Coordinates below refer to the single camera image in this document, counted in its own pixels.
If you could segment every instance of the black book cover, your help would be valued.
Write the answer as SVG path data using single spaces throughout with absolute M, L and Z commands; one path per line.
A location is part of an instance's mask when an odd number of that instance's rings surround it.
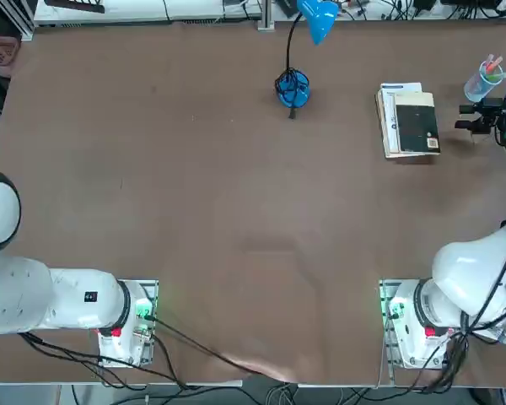
M 396 101 L 396 115 L 401 152 L 440 153 L 433 106 L 399 105 Z

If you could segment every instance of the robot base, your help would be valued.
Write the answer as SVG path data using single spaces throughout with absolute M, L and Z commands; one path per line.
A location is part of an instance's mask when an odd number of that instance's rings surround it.
M 391 363 L 406 369 L 421 369 L 440 346 L 427 368 L 441 369 L 449 334 L 430 336 L 418 321 L 414 306 L 414 291 L 418 282 L 419 280 L 383 280 L 380 283 L 381 299 L 387 303 L 385 330 L 391 329 L 390 324 L 393 327 L 392 334 L 385 332 L 385 344 L 396 350 L 396 356 L 392 357 L 399 358 L 391 359 Z
M 152 332 L 155 325 L 142 316 L 153 315 L 158 302 L 157 280 L 122 280 L 131 296 L 131 309 L 126 324 L 111 336 L 98 333 L 100 355 L 126 361 L 131 365 L 148 365 L 153 360 Z M 104 367 L 127 367 L 104 360 Z

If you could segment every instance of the clear cup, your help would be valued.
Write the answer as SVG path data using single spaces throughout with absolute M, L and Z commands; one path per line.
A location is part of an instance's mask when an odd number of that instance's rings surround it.
M 497 65 L 495 71 L 491 74 L 502 74 L 503 69 L 500 65 Z M 468 82 L 465 83 L 465 87 L 463 88 L 465 91 L 465 96 L 467 99 L 472 101 L 473 103 L 477 103 L 481 99 L 483 99 L 493 88 L 503 81 L 503 77 L 501 76 L 499 80 L 496 82 L 489 81 L 486 78 L 486 62 L 482 62 L 478 71 L 469 78 Z

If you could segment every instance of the pen holder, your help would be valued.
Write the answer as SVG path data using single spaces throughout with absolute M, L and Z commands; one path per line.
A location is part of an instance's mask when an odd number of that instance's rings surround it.
M 478 71 L 469 78 L 463 88 L 465 96 L 469 101 L 477 103 L 483 99 L 493 88 L 503 81 L 503 69 L 500 65 L 495 67 L 494 72 L 486 74 L 486 62 L 482 62 Z

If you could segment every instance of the green light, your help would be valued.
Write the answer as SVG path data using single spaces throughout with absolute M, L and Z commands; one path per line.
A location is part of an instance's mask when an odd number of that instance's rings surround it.
M 138 304 L 137 305 L 137 316 L 145 317 L 152 313 L 152 306 L 150 304 Z

